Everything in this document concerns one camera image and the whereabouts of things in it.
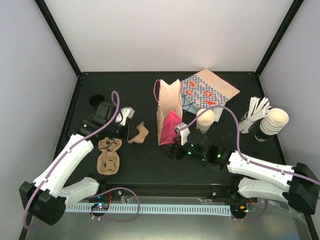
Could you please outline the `cream pink Cakes paper bag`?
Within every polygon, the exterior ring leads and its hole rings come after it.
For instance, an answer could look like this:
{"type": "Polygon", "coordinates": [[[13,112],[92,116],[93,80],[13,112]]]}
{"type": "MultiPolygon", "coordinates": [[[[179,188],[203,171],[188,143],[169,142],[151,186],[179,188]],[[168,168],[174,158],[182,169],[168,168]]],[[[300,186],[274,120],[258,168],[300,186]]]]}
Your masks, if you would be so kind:
{"type": "Polygon", "coordinates": [[[168,84],[162,79],[157,79],[154,86],[159,86],[158,94],[154,94],[157,102],[158,144],[160,146],[172,144],[177,135],[175,127],[182,123],[183,117],[181,82],[177,79],[168,84]]]}

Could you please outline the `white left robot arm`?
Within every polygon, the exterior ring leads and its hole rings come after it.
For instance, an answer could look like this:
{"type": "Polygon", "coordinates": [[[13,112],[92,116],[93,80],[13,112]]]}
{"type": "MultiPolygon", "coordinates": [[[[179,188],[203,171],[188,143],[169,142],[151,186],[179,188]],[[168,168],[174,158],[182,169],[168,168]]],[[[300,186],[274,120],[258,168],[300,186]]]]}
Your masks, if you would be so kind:
{"type": "Polygon", "coordinates": [[[84,120],[72,134],[64,149],[50,166],[33,182],[25,181],[19,188],[24,208],[23,226],[29,228],[27,215],[31,214],[48,225],[54,225],[71,205],[93,196],[103,199],[108,192],[106,185],[91,177],[65,186],[66,181],[84,157],[98,144],[105,144],[98,157],[97,169],[103,175],[113,175],[120,167],[116,151],[123,139],[129,138],[127,119],[135,111],[131,107],[119,108],[101,102],[90,120],[84,120]]]}

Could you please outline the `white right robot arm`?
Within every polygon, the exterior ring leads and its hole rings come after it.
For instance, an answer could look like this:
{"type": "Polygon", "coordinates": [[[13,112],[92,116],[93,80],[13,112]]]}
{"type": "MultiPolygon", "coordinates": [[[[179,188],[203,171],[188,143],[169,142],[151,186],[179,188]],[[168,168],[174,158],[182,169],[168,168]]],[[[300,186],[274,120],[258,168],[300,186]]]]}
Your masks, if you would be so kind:
{"type": "Polygon", "coordinates": [[[170,159],[192,157],[215,171],[226,168],[231,174],[242,175],[237,184],[227,189],[228,198],[234,202],[263,198],[283,202],[303,214],[316,212],[320,181],[303,163],[281,165],[241,155],[237,150],[213,144],[208,137],[199,142],[169,144],[164,149],[170,159]]]}

